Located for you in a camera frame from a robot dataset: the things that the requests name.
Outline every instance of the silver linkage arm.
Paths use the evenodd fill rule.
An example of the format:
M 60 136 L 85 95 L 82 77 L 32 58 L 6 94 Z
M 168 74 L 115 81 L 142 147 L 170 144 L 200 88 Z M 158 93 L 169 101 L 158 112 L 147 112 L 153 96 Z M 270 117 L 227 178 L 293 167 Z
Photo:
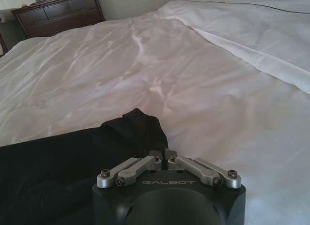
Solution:
M 135 165 L 119 172 L 116 180 L 118 186 L 128 186 L 136 183 L 137 177 L 146 170 L 160 170 L 161 160 L 156 156 L 146 156 Z
M 168 168 L 171 170 L 185 169 L 200 178 L 200 181 L 205 185 L 219 186 L 223 182 L 216 171 L 205 168 L 184 156 L 171 157 L 170 160 L 168 160 Z
M 237 171 L 235 170 L 226 171 L 225 169 L 222 169 L 216 166 L 215 164 L 210 163 L 201 158 L 194 159 L 193 161 L 205 168 L 214 170 L 217 173 L 219 173 L 222 179 L 224 179 L 224 185 L 226 187 L 232 189 L 239 189 L 241 187 L 241 177 L 237 174 Z
M 117 178 L 117 174 L 123 169 L 129 168 L 131 165 L 134 165 L 138 161 L 139 159 L 137 158 L 130 158 L 111 170 L 108 169 L 102 170 L 101 173 L 97 176 L 98 188 L 106 189 L 112 187 Z

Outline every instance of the bed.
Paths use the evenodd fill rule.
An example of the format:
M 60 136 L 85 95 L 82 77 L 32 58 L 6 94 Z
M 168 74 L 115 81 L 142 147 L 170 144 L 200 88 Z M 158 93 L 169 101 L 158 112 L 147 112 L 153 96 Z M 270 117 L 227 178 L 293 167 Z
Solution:
M 308 224 L 310 0 L 172 0 L 0 59 L 0 146 L 159 118 L 170 149 L 236 169 L 246 224 Z

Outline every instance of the white duvet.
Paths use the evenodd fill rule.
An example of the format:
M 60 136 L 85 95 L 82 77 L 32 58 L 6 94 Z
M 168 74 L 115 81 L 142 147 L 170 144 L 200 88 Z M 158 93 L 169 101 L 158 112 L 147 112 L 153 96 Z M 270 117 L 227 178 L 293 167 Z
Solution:
M 221 0 L 19 43 L 0 59 L 0 146 L 138 107 L 171 149 L 238 170 L 247 225 L 308 224 L 310 15 L 206 1 Z M 298 12 L 310 2 L 241 1 Z

